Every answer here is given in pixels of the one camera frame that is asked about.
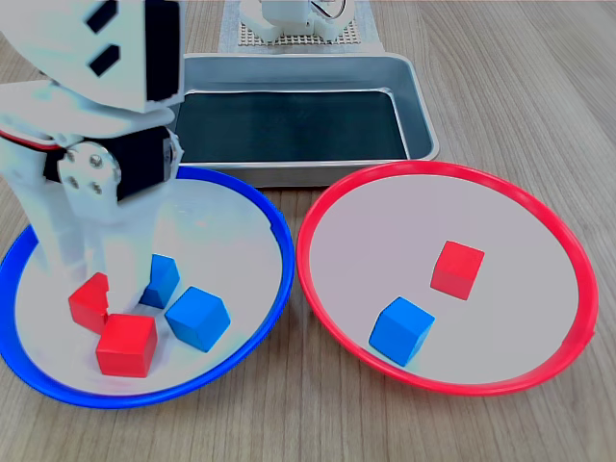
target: white robot body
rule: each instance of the white robot body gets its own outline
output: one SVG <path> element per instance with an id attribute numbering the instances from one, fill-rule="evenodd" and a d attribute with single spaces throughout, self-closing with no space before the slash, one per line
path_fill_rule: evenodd
<path id="1" fill-rule="evenodd" d="M 257 37 L 274 42 L 281 36 L 321 37 L 334 41 L 355 16 L 354 0 L 342 0 L 338 13 L 326 13 L 324 3 L 311 0 L 242 0 L 240 20 Z"/>
<path id="2" fill-rule="evenodd" d="M 63 87 L 140 113 L 183 100 L 183 2 L 2 1 L 7 40 Z"/>
<path id="3" fill-rule="evenodd" d="M 0 86 L 0 173 L 49 271 L 107 275 L 109 313 L 150 280 L 160 205 L 183 150 L 184 14 L 170 0 L 2 0 L 0 25 L 49 81 Z"/>

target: screw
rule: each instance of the screw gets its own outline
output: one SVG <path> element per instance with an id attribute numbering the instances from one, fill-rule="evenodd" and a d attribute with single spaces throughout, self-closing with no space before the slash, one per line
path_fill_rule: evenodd
<path id="1" fill-rule="evenodd" d="M 101 168 L 103 167 L 103 160 L 98 154 L 93 154 L 90 156 L 90 165 L 94 168 Z"/>
<path id="2" fill-rule="evenodd" d="M 97 194 L 103 193 L 103 190 L 100 189 L 100 185 L 98 183 L 92 183 L 90 186 L 92 187 L 95 193 Z"/>
<path id="3" fill-rule="evenodd" d="M 72 176 L 69 176 L 68 178 L 66 178 L 66 181 L 68 182 L 70 186 L 72 186 L 76 190 L 79 189 L 79 184 L 77 183 L 77 180 L 73 178 Z"/>

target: white plastic grid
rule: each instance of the white plastic grid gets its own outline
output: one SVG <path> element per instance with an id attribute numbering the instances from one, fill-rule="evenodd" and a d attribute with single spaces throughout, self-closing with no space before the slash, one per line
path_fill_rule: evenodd
<path id="1" fill-rule="evenodd" d="M 262 41 L 250 29 L 240 23 L 240 46 L 278 46 L 278 45 L 355 45 L 361 43 L 359 28 L 353 19 L 335 41 L 325 41 L 318 36 L 282 36 L 274 42 Z"/>

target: plate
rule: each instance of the plate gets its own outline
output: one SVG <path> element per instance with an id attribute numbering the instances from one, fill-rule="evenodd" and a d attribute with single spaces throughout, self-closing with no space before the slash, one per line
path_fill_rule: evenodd
<path id="1" fill-rule="evenodd" d="M 99 337 L 72 321 L 62 285 L 32 258 L 40 250 L 28 227 L 0 267 L 0 353 L 24 382 L 74 405 L 143 406 L 217 379 L 266 338 L 294 279 L 293 241 L 282 215 L 246 183 L 195 167 L 180 167 L 162 210 L 154 252 L 174 258 L 181 276 L 168 306 L 189 286 L 220 296 L 231 325 L 216 345 L 203 353 L 183 344 L 164 310 L 138 305 L 134 313 L 153 316 L 159 333 L 149 375 L 103 375 L 94 353 Z"/>
<path id="2" fill-rule="evenodd" d="M 431 288 L 447 241 L 484 252 L 467 300 Z M 526 390 L 565 370 L 594 335 L 597 282 L 577 238 L 539 200 L 472 168 L 409 161 L 359 170 L 313 205 L 296 252 L 303 291 L 334 338 L 427 390 Z M 369 343 L 398 297 L 435 317 L 404 367 Z"/>

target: blue cube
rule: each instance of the blue cube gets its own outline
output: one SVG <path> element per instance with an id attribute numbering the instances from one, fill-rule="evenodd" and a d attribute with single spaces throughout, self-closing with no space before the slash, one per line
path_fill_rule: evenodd
<path id="1" fill-rule="evenodd" d="M 434 323 L 434 317 L 399 297 L 376 320 L 370 336 L 371 347 L 405 367 L 419 351 Z"/>
<path id="2" fill-rule="evenodd" d="M 196 287 L 189 287 L 165 318 L 178 340 L 206 353 L 231 323 L 222 300 Z"/>
<path id="3" fill-rule="evenodd" d="M 150 283 L 145 288 L 140 303 L 164 309 L 179 283 L 180 273 L 175 261 L 162 255 L 152 255 Z"/>

